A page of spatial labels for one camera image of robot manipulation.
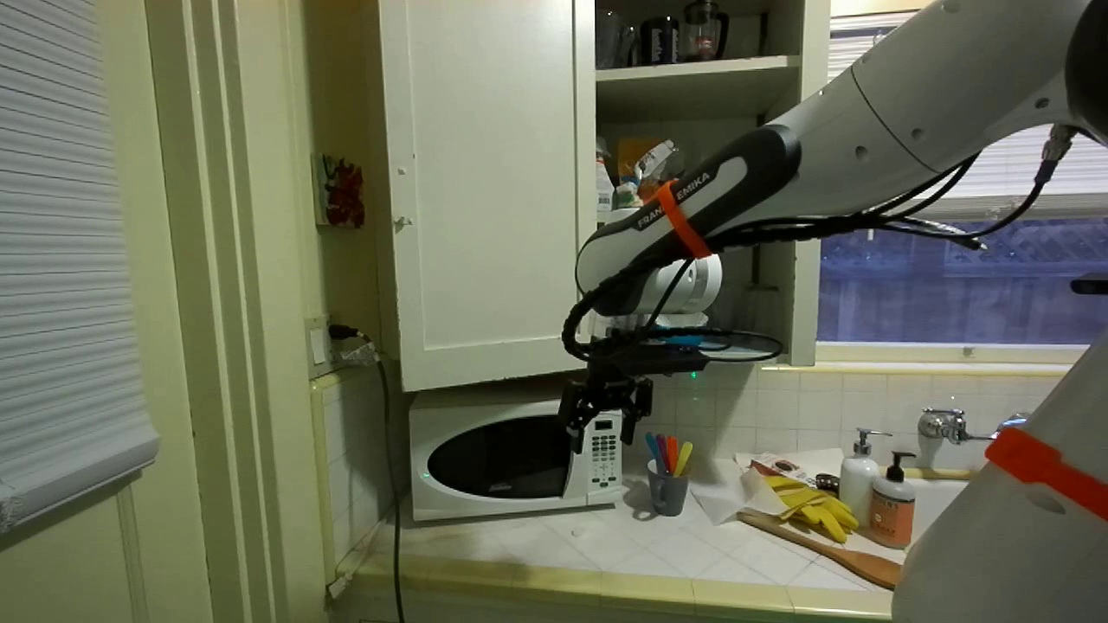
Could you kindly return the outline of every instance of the window blind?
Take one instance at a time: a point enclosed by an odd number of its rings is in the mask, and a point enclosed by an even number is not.
[[[0,533],[157,457],[85,0],[0,0]]]
[[[884,36],[904,25],[912,15],[878,15],[878,16],[840,16],[830,25],[830,54],[829,79],[844,71],[854,60],[863,60]],[[973,169],[953,186],[944,198],[1024,198],[1031,191],[1043,142],[1050,128],[1024,128],[994,142],[980,153]],[[1108,150],[1074,138],[1064,165],[1043,191],[1056,206],[1067,206],[1064,198],[1108,195]]]

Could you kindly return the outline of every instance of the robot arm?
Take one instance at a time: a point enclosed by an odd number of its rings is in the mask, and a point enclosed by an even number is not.
[[[579,342],[589,310],[636,310],[650,274],[668,263],[850,229],[980,244],[980,235],[1014,221],[1074,131],[1108,138],[1108,71],[1095,69],[1108,60],[1103,26],[1108,0],[932,3],[825,91],[730,142],[636,216],[598,229],[579,249],[582,303],[563,323],[568,354],[589,361],[584,384],[563,404],[579,410],[572,427],[589,422],[610,389],[615,392],[604,404],[621,404],[615,394],[643,375],[706,364],[657,339],[650,323]],[[983,145],[1031,123],[1056,131],[1014,216],[983,231],[917,218]]]

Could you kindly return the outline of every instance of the open shelf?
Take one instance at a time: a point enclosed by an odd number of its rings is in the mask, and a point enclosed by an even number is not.
[[[605,114],[636,119],[759,119],[780,112],[795,86],[795,54],[750,54],[676,64],[598,69],[595,94]]]

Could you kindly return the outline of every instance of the kitchen cabinet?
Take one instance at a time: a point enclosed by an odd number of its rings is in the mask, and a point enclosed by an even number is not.
[[[690,0],[595,0],[593,11],[604,64],[595,69],[595,142],[615,176],[627,169],[621,164],[627,153],[660,138],[681,150],[676,169],[692,165],[782,114],[829,76],[829,0],[711,0],[711,11],[727,16],[719,54],[660,64],[640,64],[650,54],[643,37],[653,41],[650,25],[672,16],[681,54]],[[711,319],[718,329],[774,335],[793,364],[812,361],[817,242],[725,254],[725,293]]]
[[[579,3],[381,0],[374,19],[384,172],[367,180],[388,206],[402,389],[576,369],[561,323],[593,206]]]

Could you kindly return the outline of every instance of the soap dispenser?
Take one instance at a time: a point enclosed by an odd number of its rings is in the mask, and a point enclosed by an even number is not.
[[[892,549],[912,548],[914,528],[914,492],[912,485],[904,485],[904,457],[914,452],[897,450],[892,465],[886,466],[886,479],[872,482],[869,526],[863,528],[869,541]]]
[[[872,428],[860,428],[854,450],[840,460],[838,497],[854,511],[860,526],[869,526],[869,495],[878,475],[878,465],[869,457]]]

